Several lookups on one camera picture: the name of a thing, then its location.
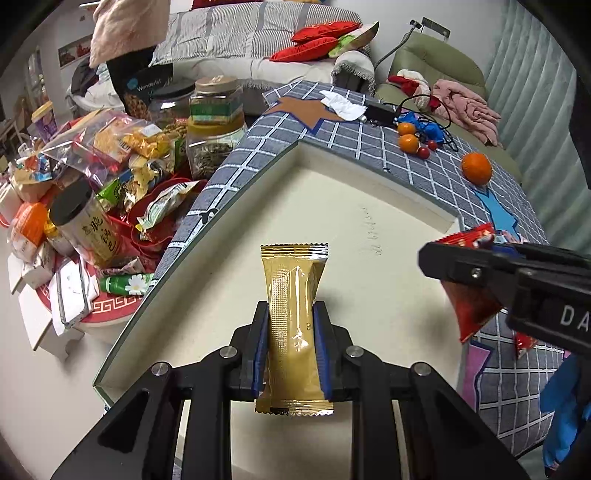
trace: red pillow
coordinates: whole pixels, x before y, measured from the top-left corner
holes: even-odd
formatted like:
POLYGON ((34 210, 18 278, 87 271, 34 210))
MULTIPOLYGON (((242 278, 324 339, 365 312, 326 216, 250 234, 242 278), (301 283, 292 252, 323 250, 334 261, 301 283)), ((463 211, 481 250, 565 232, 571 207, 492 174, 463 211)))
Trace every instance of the red pillow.
POLYGON ((284 48, 275 53, 269 60, 271 61, 312 61, 320 59, 326 55, 339 42, 338 38, 322 37, 302 45, 284 48))
POLYGON ((196 8, 215 7, 216 5, 244 4, 246 2, 262 2, 262 0, 193 0, 191 10, 196 8))
POLYGON ((357 30, 361 24, 357 22, 328 22, 304 27, 294 33, 291 41, 304 43, 322 37, 340 38, 353 30, 357 30))

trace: curtain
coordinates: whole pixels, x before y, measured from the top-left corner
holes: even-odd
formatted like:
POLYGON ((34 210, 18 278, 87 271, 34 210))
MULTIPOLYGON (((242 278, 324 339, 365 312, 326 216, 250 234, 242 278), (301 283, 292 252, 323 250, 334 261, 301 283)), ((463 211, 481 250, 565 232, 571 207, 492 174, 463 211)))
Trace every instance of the curtain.
POLYGON ((569 134, 576 71, 545 26, 516 0, 486 74, 499 136, 553 245, 591 254, 591 191, 569 134))

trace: striped blanket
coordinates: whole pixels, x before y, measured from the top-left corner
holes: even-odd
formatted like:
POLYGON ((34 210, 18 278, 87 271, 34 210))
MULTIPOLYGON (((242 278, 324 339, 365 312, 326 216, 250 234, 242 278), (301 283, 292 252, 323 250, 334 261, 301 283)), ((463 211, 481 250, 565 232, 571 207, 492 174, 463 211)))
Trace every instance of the striped blanket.
MULTIPOLYGON (((356 21, 355 12, 297 2, 248 2, 198 8, 171 15, 166 40, 152 64, 195 58, 263 59, 291 47, 294 32, 330 21, 356 21)), ((369 47, 364 50, 369 56, 369 47)))

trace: jar lid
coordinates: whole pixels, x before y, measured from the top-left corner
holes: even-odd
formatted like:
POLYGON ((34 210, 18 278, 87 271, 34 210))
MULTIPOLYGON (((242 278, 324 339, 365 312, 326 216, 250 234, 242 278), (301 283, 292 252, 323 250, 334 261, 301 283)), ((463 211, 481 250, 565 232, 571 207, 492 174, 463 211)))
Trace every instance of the jar lid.
POLYGON ((191 118, 187 120, 187 133, 198 137, 217 137, 218 135, 231 134, 244 125, 244 113, 238 115, 228 124, 198 124, 191 118))
POLYGON ((49 219, 55 226, 62 226, 73 220, 92 197, 92 188, 81 178, 68 185, 51 204, 49 219))
POLYGON ((238 79, 225 75, 216 75, 211 78, 205 77, 195 82, 195 93, 223 93, 237 88, 238 79))
POLYGON ((195 82, 186 78, 179 78, 166 87, 159 88, 152 94, 152 100, 166 100, 193 93, 195 82))

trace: floor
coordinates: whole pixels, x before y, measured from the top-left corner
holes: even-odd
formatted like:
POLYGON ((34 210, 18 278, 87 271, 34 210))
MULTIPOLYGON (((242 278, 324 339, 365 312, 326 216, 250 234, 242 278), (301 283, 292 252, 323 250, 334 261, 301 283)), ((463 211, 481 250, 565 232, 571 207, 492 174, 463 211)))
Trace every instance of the floor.
POLYGON ((525 469, 531 480, 545 480, 544 463, 542 461, 542 447, 538 447, 526 453, 519 459, 519 463, 525 469))
POLYGON ((64 363, 33 352, 8 290, 8 251, 0 228, 0 433, 35 480, 49 480, 103 414, 92 380, 110 346, 85 335, 64 363))

